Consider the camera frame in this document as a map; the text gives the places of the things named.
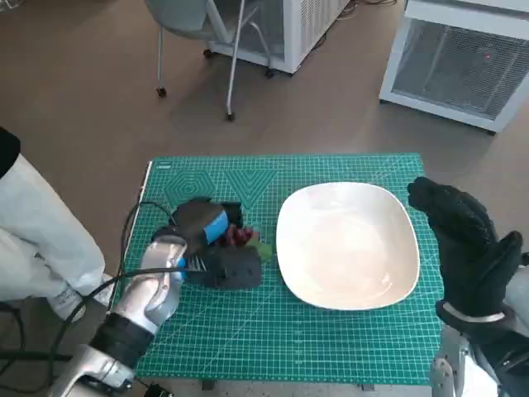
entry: chair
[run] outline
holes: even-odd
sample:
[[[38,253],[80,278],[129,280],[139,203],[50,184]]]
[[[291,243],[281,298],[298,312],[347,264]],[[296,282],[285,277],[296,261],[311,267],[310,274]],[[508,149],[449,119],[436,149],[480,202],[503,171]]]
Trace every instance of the chair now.
[[[160,98],[167,95],[162,82],[162,53],[164,30],[177,36],[203,41],[218,41],[233,46],[231,60],[230,84],[226,98],[226,118],[235,120],[231,110],[231,95],[235,81],[235,71],[241,30],[246,25],[255,29],[268,59],[266,77],[274,75],[272,57],[263,32],[254,19],[263,11],[263,3],[251,0],[145,0],[147,7],[158,23],[158,88]],[[210,50],[204,51],[206,58],[211,58]]]

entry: grid lines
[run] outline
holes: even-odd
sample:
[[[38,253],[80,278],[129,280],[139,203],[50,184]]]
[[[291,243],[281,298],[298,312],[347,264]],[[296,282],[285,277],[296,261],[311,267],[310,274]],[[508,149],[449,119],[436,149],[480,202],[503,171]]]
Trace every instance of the grid lines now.
[[[245,224],[258,229],[269,244],[275,241],[283,201],[297,189],[333,181],[384,187],[410,214],[421,274],[413,293],[399,304],[364,312],[333,311],[298,300],[284,284],[274,253],[263,264],[263,283],[257,289],[223,292],[185,285],[177,313],[160,329],[138,375],[427,384],[439,344],[441,323],[434,304],[442,296],[442,283],[436,239],[426,218],[407,205],[407,184],[422,174],[416,154],[154,159],[144,200],[174,209],[194,191],[207,191],[214,200],[244,198]],[[201,175],[202,182],[193,181],[194,175]],[[139,266],[152,233],[166,222],[156,208],[141,208],[126,254],[127,270]]]

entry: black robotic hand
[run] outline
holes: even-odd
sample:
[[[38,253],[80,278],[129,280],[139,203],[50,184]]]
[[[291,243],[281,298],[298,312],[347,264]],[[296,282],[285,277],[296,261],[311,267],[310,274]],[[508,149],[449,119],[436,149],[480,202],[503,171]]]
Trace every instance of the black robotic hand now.
[[[522,263],[522,235],[498,240],[487,210],[458,189],[417,178],[409,203],[424,212],[436,235],[445,301],[470,317],[500,313],[505,289]]]

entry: chair leg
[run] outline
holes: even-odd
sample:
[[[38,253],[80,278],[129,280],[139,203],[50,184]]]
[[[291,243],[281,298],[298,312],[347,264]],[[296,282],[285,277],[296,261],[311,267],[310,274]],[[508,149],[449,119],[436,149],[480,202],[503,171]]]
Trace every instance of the chair leg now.
[[[248,22],[248,23],[257,32],[257,35],[259,36],[259,40],[261,42],[261,45],[264,48],[264,52],[266,53],[266,59],[268,60],[267,70],[266,70],[266,77],[270,78],[270,77],[272,77],[274,75],[274,72],[272,71],[272,54],[270,53],[270,48],[268,47],[268,44],[266,44],[265,36],[263,36],[263,32],[261,31],[259,25],[257,25],[253,21]]]
[[[235,83],[235,68],[237,65],[237,56],[239,54],[239,40],[241,39],[242,17],[245,12],[245,0],[241,0],[241,8],[239,9],[239,21],[237,22],[237,30],[235,34],[235,42],[233,43],[233,56],[231,58],[230,70],[230,85],[228,87],[228,96],[226,98],[226,118],[233,122],[235,114],[231,110],[231,95],[233,94],[233,84]]]
[[[162,55],[164,54],[164,28],[160,25],[158,30],[158,69],[156,70],[156,79],[158,80],[158,87],[156,92],[158,97],[165,98],[167,91],[165,90],[162,81]]]

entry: white plate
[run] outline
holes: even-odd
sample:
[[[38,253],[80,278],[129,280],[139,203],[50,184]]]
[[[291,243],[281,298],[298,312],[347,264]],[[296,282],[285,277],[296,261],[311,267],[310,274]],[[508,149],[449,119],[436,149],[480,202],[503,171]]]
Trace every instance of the white plate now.
[[[419,278],[419,250],[404,206],[372,184],[315,184],[279,212],[279,268],[301,300],[367,310],[406,298]]]

